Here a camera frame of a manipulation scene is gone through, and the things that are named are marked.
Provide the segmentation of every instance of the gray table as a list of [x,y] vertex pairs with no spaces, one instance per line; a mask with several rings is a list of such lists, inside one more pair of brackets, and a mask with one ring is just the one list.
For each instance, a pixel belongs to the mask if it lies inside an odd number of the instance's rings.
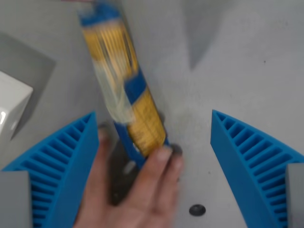
[[[209,143],[211,109],[303,150],[304,2],[126,0],[123,8],[170,140],[184,150],[175,227],[246,227]],[[93,109],[98,121],[109,118],[71,3],[2,0],[0,31],[56,63],[1,165]],[[195,203],[205,216],[189,215]]]

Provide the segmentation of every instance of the gray block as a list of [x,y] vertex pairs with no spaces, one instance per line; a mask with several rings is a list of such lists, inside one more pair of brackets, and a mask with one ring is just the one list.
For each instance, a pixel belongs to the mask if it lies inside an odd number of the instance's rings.
[[304,163],[288,164],[285,182],[288,228],[304,228]]
[[32,228],[32,224],[28,172],[0,172],[0,227]]

